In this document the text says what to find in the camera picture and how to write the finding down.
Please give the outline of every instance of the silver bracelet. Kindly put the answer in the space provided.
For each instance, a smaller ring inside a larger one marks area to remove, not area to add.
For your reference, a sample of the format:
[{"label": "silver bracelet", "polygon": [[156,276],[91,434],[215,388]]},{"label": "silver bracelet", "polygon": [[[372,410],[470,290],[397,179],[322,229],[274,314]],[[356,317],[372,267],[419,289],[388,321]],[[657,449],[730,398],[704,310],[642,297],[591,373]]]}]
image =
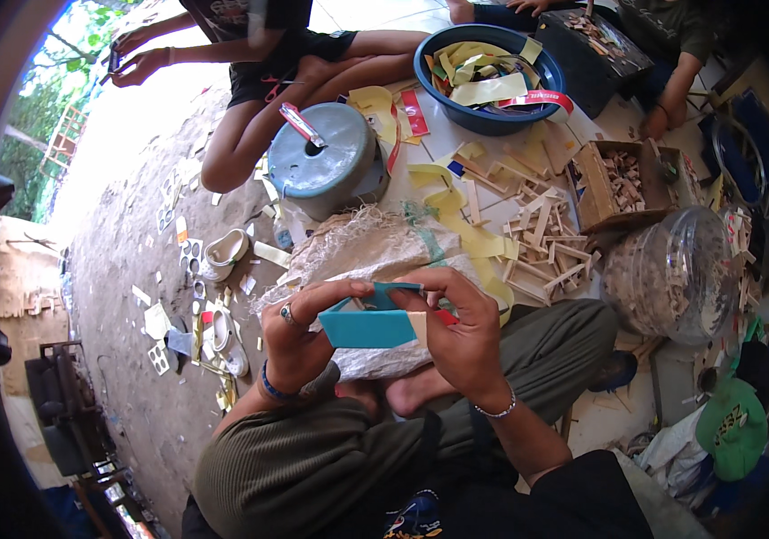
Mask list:
[{"label": "silver bracelet", "polygon": [[487,411],[484,411],[483,409],[481,409],[480,406],[477,406],[476,404],[474,405],[474,408],[477,411],[479,411],[483,415],[486,415],[487,417],[492,417],[493,419],[501,419],[505,415],[508,415],[509,413],[511,413],[513,411],[513,409],[516,408],[516,407],[517,407],[517,394],[513,393],[513,388],[512,387],[510,388],[510,405],[507,407],[507,410],[505,410],[505,411],[503,411],[501,413],[490,414]]}]

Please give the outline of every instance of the green hat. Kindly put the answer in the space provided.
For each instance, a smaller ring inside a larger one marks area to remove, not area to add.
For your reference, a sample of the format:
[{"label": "green hat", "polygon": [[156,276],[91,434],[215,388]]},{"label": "green hat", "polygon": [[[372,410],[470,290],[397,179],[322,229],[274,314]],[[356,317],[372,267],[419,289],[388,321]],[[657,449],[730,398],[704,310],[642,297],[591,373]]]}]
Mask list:
[{"label": "green hat", "polygon": [[696,440],[714,456],[714,473],[724,481],[743,479],[756,467],[767,443],[765,409],[743,380],[721,381],[696,423]]}]

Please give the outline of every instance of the hand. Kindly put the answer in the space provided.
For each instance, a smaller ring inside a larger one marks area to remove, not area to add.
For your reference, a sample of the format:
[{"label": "hand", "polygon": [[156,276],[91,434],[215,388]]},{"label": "hand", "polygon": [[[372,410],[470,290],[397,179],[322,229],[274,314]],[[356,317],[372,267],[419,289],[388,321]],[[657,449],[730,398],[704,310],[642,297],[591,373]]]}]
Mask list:
[{"label": "hand", "polygon": [[546,8],[549,7],[551,0],[508,0],[507,7],[517,8],[515,13],[519,13],[528,8],[534,8],[531,12],[531,16],[538,17]]},{"label": "hand", "polygon": [[125,32],[118,36],[118,39],[115,40],[115,51],[119,53],[120,56],[127,56],[132,51],[145,45],[151,39],[153,39],[153,35],[150,26],[138,27],[135,30]]},{"label": "hand", "polygon": [[441,292],[456,307],[460,323],[445,326],[422,297],[390,292],[401,309],[427,311],[427,345],[444,379],[483,410],[506,410],[510,389],[498,362],[498,303],[451,267],[420,269],[396,280],[420,283],[433,297]]},{"label": "hand", "polygon": [[660,107],[654,107],[639,125],[639,135],[643,140],[651,138],[659,141],[666,134],[668,126],[669,117],[666,111]]},{"label": "hand", "polygon": [[[129,73],[123,72],[132,65],[136,65],[134,70]],[[161,67],[168,65],[169,49],[151,49],[133,56],[133,58],[120,67],[118,72],[110,73],[110,78],[115,83],[115,86],[119,88],[139,86]]]},{"label": "hand", "polygon": [[[322,373],[334,355],[334,347],[324,331],[309,331],[319,313],[347,297],[371,296],[372,283],[354,279],[326,281],[306,286],[302,291],[262,310],[262,333],[268,353],[267,378],[282,393],[297,393]],[[291,303],[288,324],[280,315]]]}]

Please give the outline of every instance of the blue wristband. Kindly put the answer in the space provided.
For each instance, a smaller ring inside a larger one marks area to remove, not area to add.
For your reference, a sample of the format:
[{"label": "blue wristband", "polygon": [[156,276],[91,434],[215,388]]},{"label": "blue wristband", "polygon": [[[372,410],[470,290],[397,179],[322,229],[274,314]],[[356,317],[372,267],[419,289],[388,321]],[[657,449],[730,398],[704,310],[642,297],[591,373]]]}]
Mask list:
[{"label": "blue wristband", "polygon": [[268,381],[267,376],[265,376],[265,370],[268,367],[268,361],[265,360],[265,363],[262,364],[262,385],[265,386],[265,389],[276,399],[278,400],[295,400],[298,395],[301,394],[301,392],[297,393],[283,393],[279,389],[275,388],[273,385],[271,385],[271,382]]}]

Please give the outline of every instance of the clear plastic jar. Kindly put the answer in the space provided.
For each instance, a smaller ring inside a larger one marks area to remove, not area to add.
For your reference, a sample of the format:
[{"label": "clear plastic jar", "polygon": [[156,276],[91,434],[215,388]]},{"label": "clear plastic jar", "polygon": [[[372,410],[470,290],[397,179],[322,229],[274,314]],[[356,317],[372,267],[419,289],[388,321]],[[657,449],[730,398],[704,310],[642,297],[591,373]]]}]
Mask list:
[{"label": "clear plastic jar", "polygon": [[606,257],[601,297],[624,329],[704,344],[737,299],[723,222],[703,206],[627,235]]}]

